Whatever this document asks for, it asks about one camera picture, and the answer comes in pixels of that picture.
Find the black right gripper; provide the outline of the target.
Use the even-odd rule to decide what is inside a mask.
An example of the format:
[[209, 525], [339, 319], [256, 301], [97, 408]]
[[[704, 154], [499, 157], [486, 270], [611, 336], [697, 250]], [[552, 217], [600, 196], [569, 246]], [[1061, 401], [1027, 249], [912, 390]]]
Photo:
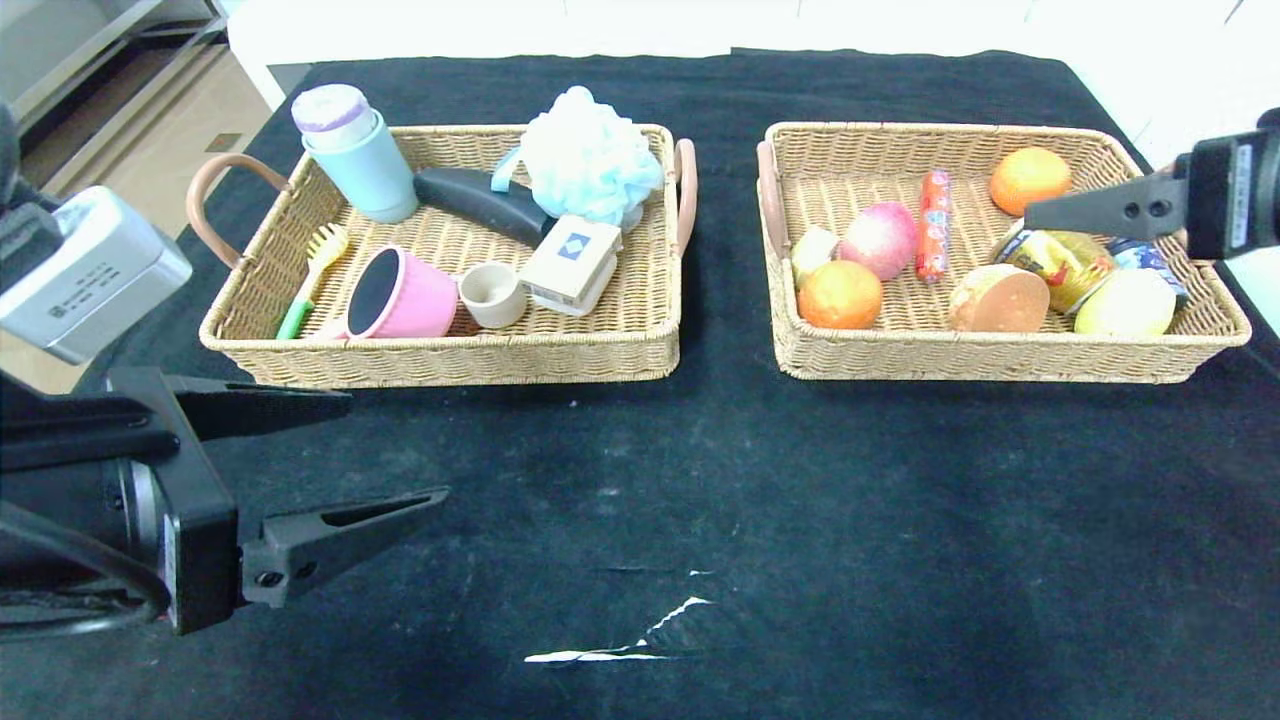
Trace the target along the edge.
[[1256, 129], [1202, 140], [1162, 170], [1032, 202], [1025, 231], [1156, 240], [1187, 229], [1188, 255], [1225, 260], [1277, 246], [1279, 109]]

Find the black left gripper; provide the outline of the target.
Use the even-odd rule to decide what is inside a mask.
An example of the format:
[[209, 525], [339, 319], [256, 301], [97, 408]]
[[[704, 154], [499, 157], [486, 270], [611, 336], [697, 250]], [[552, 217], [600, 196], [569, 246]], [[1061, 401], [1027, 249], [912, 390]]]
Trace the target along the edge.
[[116, 369], [106, 389], [82, 395], [4, 377], [3, 634], [157, 619], [186, 634], [227, 620], [238, 596], [283, 609], [408, 539], [449, 487], [266, 516], [238, 555], [236, 502], [201, 441], [310, 427], [352, 407], [346, 392], [155, 368]]

